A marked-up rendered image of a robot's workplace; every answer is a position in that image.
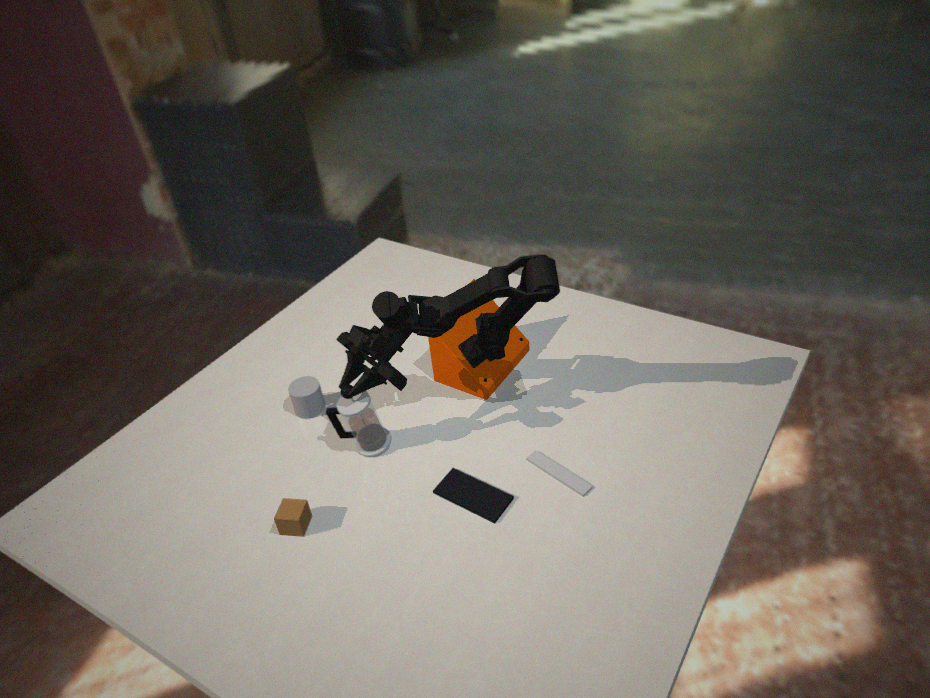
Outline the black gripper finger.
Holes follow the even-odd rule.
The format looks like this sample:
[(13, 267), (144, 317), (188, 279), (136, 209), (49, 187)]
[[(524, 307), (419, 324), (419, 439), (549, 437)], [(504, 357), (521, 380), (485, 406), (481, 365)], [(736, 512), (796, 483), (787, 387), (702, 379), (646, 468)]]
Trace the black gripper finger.
[(348, 363), (339, 385), (340, 389), (342, 389), (342, 387), (346, 384), (351, 384), (359, 375), (364, 372), (365, 368), (365, 365), (349, 351), (346, 350), (346, 353), (348, 357)]
[(387, 384), (379, 375), (377, 375), (373, 370), (365, 365), (364, 373), (357, 383), (353, 386), (349, 392), (350, 397), (354, 397), (370, 388), (376, 387), (381, 384)]

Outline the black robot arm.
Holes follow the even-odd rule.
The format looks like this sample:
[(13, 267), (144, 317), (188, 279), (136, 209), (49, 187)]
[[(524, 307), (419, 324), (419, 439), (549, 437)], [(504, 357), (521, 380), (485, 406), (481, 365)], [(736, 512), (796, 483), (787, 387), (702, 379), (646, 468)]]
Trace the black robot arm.
[[(510, 287), (508, 275), (521, 267), (524, 268), (519, 286)], [(547, 255), (531, 255), (521, 256), (507, 266), (491, 268), (488, 274), (445, 297), (408, 295), (407, 302), (405, 297), (399, 298), (393, 292), (382, 292), (373, 300), (372, 309), (383, 326), (405, 342), (412, 332), (439, 337), (453, 328), (462, 315), (495, 298), (508, 297), (495, 313), (481, 313), (476, 318), (477, 335), (458, 345), (475, 368), (486, 359), (505, 357), (504, 347), (511, 328), (537, 302), (549, 302), (559, 292), (555, 260)], [(369, 330), (353, 325), (347, 340), (379, 357), (389, 335), (381, 336), (378, 329), (377, 326)]]

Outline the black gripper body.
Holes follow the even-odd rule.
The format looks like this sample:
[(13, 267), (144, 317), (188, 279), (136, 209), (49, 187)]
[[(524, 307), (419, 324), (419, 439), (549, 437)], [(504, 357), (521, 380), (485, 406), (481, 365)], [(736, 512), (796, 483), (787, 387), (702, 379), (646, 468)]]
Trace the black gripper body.
[[(379, 328), (377, 333), (380, 334), (381, 336), (384, 333), (389, 335), (389, 337), (387, 338), (388, 341), (386, 343), (385, 349), (383, 350), (383, 352), (381, 353), (379, 357), (377, 357), (373, 353), (373, 351), (367, 350), (367, 349), (364, 349), (364, 350), (359, 349), (355, 346), (354, 343), (352, 343), (351, 341), (348, 341), (347, 340), (347, 337), (349, 335), (348, 332), (341, 333), (341, 335), (336, 340), (338, 340), (343, 346), (345, 346), (349, 350), (349, 352), (352, 355), (354, 355), (358, 360), (360, 360), (362, 363), (364, 363), (365, 360), (369, 362), (373, 366), (371, 370), (373, 370), (383, 380), (390, 381), (396, 388), (402, 391), (403, 388), (407, 384), (407, 378), (403, 374), (401, 374), (396, 368), (394, 368), (391, 365), (391, 363), (389, 363), (389, 360), (394, 356), (394, 354), (397, 351), (401, 353), (404, 350), (401, 347), (404, 342), (385, 326), (382, 326), (381, 328)], [(371, 357), (369, 357), (368, 355), (370, 355)], [(378, 362), (376, 362), (375, 360), (377, 360)]]

